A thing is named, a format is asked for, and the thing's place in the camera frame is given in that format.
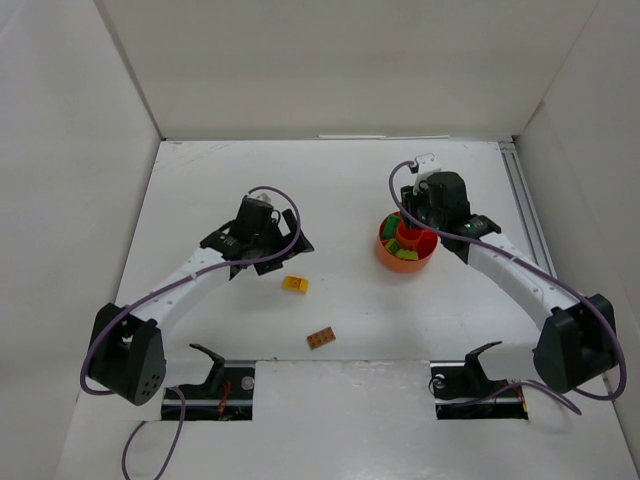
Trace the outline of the long green lego brick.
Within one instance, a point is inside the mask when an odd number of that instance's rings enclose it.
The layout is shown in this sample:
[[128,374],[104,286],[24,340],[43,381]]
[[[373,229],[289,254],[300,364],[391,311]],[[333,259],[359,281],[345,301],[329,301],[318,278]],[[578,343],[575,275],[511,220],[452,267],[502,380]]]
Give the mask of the long green lego brick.
[[402,219],[397,214],[390,214],[389,216],[387,216],[381,226],[381,230],[379,234],[380,239],[381,240],[394,239],[401,222],[402,222]]

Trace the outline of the small lime lego brick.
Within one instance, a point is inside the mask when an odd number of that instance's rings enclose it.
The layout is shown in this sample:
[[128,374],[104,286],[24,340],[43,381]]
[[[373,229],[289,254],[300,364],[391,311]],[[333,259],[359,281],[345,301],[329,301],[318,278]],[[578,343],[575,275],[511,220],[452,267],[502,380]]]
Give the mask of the small lime lego brick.
[[395,256],[403,261],[418,261],[419,254],[416,251],[401,249],[398,250]]

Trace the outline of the lime lego with yellow studs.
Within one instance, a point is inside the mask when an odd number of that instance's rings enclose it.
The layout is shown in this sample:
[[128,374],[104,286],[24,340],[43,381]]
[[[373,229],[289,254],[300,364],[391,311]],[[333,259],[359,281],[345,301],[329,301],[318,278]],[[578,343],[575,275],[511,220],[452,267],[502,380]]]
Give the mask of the lime lego with yellow studs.
[[395,255],[398,250],[401,250],[401,245],[395,239],[389,239],[384,243],[384,248],[390,252],[392,255]]

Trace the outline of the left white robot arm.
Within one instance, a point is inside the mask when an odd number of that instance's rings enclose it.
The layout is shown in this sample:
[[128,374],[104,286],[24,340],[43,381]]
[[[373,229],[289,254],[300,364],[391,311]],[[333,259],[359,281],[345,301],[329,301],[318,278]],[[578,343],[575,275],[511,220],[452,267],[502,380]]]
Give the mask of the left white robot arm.
[[98,311],[81,367],[82,390],[147,403],[165,381],[164,342],[191,309],[245,269],[265,275],[312,250],[295,204],[278,211],[263,198],[245,196],[235,218],[201,240],[159,286],[129,305],[108,303]]

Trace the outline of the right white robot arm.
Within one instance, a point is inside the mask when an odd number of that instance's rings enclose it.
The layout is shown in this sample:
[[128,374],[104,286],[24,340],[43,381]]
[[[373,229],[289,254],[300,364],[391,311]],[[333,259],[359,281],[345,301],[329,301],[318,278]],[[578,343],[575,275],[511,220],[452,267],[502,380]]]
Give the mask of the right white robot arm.
[[539,380],[554,393],[582,394],[583,384],[617,369],[618,387],[606,397],[622,394],[628,368],[606,297],[587,297],[548,274],[497,223],[472,213],[465,182],[455,172],[431,169],[390,193],[409,228],[436,234],[447,251],[490,279],[536,326],[535,343],[484,345],[477,360],[484,378]]

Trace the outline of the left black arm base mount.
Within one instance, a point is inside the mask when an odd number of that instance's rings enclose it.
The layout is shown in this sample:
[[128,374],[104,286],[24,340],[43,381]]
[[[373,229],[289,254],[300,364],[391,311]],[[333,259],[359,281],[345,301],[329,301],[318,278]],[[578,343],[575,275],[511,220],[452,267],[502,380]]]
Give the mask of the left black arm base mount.
[[191,344],[169,360],[160,418],[174,421],[236,422],[253,417],[256,363],[227,360],[200,344]]

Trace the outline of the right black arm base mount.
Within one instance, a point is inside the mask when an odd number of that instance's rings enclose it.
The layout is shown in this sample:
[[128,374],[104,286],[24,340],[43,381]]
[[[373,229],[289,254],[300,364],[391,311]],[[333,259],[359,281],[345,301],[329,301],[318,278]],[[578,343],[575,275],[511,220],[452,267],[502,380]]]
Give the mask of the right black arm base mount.
[[463,360],[430,363],[428,389],[434,397],[438,420],[499,420],[529,418],[520,387],[506,389],[509,382],[489,380],[479,357],[500,345],[490,342],[467,353]]

